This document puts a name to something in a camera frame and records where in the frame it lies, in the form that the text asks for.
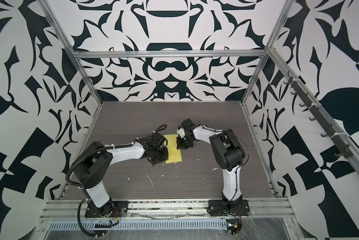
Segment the yellow square paper sheet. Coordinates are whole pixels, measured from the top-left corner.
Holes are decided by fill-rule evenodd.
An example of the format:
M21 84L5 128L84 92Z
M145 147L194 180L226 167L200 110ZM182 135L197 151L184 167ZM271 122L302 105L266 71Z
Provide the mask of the yellow square paper sheet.
M166 164L175 164L182 161L181 151L177 149L176 138L177 135L164 135L167 139L167 150L168 150L168 160L165 161Z

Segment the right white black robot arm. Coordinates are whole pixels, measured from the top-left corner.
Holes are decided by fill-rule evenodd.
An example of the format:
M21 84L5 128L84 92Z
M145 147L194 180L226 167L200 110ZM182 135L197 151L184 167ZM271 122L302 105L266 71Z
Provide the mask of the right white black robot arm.
M246 153L233 130L216 130L206 125L195 125L190 119L186 119L178 126L176 132L176 144L180 150L192 148L196 141L211 145L215 160L223 170L224 205L233 209L241 204L243 197L239 180Z

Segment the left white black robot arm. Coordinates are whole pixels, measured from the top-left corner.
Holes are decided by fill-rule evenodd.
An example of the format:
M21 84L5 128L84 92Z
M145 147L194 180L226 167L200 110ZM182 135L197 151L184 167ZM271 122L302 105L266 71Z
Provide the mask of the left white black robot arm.
M111 199L103 183L108 168L129 160L147 159L153 166L165 162L169 156L167 143L158 132L124 145L93 142L71 164L65 181L82 190L98 210L109 209Z

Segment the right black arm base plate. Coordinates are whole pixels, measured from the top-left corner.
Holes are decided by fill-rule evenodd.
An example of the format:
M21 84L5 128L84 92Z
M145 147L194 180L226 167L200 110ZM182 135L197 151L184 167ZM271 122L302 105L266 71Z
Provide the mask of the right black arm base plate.
M247 200L237 199L228 203L224 200L209 200L207 212L211 216L234 215L248 216L250 212Z

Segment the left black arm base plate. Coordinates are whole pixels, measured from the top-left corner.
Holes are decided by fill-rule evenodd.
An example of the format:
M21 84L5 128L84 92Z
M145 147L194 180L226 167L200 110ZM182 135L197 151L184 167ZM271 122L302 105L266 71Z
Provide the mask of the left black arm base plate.
M108 201L101 208L97 208L95 204L90 201L86 207L85 218L100 218L110 217L118 218L121 215L126 214L128 211L129 201Z

